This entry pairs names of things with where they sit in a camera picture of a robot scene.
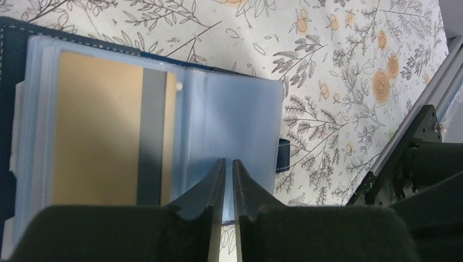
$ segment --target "metal bracket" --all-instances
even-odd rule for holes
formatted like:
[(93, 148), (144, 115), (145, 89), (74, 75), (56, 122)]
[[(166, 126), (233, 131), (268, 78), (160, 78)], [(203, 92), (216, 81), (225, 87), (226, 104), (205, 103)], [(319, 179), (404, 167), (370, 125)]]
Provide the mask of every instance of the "metal bracket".
[(412, 185), (403, 172), (402, 163), (407, 157), (404, 152), (416, 142), (442, 142), (440, 130), (435, 130), (436, 123), (434, 106), (424, 105), (383, 169), (378, 174), (368, 172), (347, 205), (390, 205), (409, 195)]

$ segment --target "card holder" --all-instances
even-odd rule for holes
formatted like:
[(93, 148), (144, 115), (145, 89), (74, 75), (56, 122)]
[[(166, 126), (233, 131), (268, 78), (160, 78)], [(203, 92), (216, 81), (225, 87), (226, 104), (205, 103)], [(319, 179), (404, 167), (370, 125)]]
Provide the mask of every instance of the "card holder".
[[(27, 188), (31, 186), (30, 183), (28, 186), (21, 183), (17, 187), (18, 192), (15, 192), (16, 181), (14, 174), (9, 171), (9, 158), (15, 85), (25, 79), (26, 53), (34, 53), (34, 45), (28, 47), (27, 41), (34, 35), (65, 41), (58, 41), (64, 49), (84, 50), (84, 53), (98, 50), (108, 59), (117, 57), (118, 60), (130, 62), (138, 59), (137, 56), (147, 57), (151, 60), (144, 59), (144, 63), (176, 73), (183, 89), (177, 92), (176, 98), (172, 199), (199, 181), (200, 175), (205, 174), (202, 170), (208, 169), (211, 164), (209, 160), (217, 157), (228, 158), (230, 168), (232, 159), (241, 159), (253, 178), (270, 192), (273, 190), (275, 171), (289, 169), (289, 141), (278, 139), (283, 99), (281, 83), (158, 57), (131, 47), (0, 17), (0, 194), (6, 200), (0, 207), (3, 220), (14, 214), (15, 195), (16, 210), (28, 210), (29, 207), (22, 205), (31, 199), (31, 190)], [(27, 114), (30, 121), (21, 125), (21, 132), (25, 132), (22, 137), (27, 138), (21, 139), (19, 149), (27, 152), (23, 155), (23, 163), (26, 164), (18, 166), (21, 174), (31, 174), (34, 168), (32, 163), (27, 164), (26, 159), (33, 159), (36, 154), (36, 151), (30, 149), (35, 147), (34, 136), (31, 134), (36, 131), (38, 124), (38, 90), (29, 89), (28, 95), (24, 97), (28, 105), (23, 107), (26, 109), (23, 115)], [(224, 105), (220, 103), (221, 100), (227, 103)], [(224, 210), (223, 221), (233, 220), (231, 195), (230, 198), (226, 197)], [(21, 227), (26, 226), (26, 220), (20, 223)]]
[(14, 215), (16, 177), (10, 171), (11, 139), (13, 130), (15, 86), (24, 81), (27, 39), (32, 35), (48, 35), (71, 43), (99, 49), (140, 55), (140, 50), (106, 43), (79, 35), (31, 25), (9, 17), (0, 17), (0, 224)]

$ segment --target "fabric surface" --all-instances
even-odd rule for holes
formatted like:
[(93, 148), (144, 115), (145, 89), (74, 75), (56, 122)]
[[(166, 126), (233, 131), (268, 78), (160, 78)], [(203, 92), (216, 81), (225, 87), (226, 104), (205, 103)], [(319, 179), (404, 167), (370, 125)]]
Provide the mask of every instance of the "fabric surface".
[(448, 52), (437, 0), (0, 0), (0, 15), (283, 80), (275, 195), (295, 206), (347, 202)]

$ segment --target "white stitching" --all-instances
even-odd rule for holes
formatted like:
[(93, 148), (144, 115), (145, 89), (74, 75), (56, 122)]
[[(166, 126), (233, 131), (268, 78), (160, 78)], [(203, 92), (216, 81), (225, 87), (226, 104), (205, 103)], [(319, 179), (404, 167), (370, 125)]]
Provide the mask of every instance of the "white stitching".
[(2, 81), (2, 58), (3, 58), (3, 28), (0, 28), (0, 82)]

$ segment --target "orange flower print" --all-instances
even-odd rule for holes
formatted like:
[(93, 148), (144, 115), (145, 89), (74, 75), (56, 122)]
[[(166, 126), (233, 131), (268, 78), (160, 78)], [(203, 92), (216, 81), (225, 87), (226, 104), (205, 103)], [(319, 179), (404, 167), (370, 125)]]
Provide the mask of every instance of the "orange flower print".
[(387, 39), (386, 39), (386, 33), (383, 30), (381, 30), (379, 32), (378, 38), (379, 38), (379, 47), (384, 50), (386, 48), (386, 44), (388, 42)]
[(330, 24), (327, 25), (325, 28), (331, 27), (331, 39), (333, 39), (333, 34), (334, 31), (336, 31), (339, 28), (339, 24), (337, 23), (337, 18), (335, 14), (331, 14), (330, 16), (327, 16), (328, 20), (330, 20)]
[(334, 99), (333, 104), (336, 104), (336, 103), (340, 104), (340, 103), (341, 103), (341, 102), (339, 101), (339, 94), (334, 94), (333, 99)]
[(326, 84), (322, 84), (320, 87), (320, 100), (322, 100), (322, 97), (327, 100), (328, 97), (330, 96), (330, 91), (328, 90), (328, 86)]
[(330, 15), (330, 24), (331, 24), (331, 28), (336, 31), (338, 24), (337, 24), (336, 16), (334, 14)]
[(291, 26), (290, 32), (292, 30), (296, 30), (297, 33), (305, 33), (308, 28), (307, 22), (312, 22), (309, 18), (307, 18), (307, 10), (301, 9), (299, 13), (296, 13), (297, 21), (293, 23)]
[(424, 74), (424, 83), (429, 84), (429, 81), (431, 81), (431, 78), (429, 77), (428, 73), (425, 73)]
[(346, 20), (345, 20), (346, 28), (347, 28), (347, 27), (352, 28), (352, 26), (354, 25), (354, 16), (355, 16), (355, 13), (352, 12), (352, 9), (349, 10), (349, 11), (346, 11), (346, 13), (347, 13), (347, 15), (346, 15)]
[(397, 60), (397, 57), (395, 55), (392, 55), (389, 58), (388, 62), (388, 73), (391, 78), (395, 78), (397, 74), (399, 73), (399, 61)]
[(375, 76), (373, 77), (373, 95), (380, 105), (385, 105), (389, 100), (389, 78), (382, 70), (376, 72)]

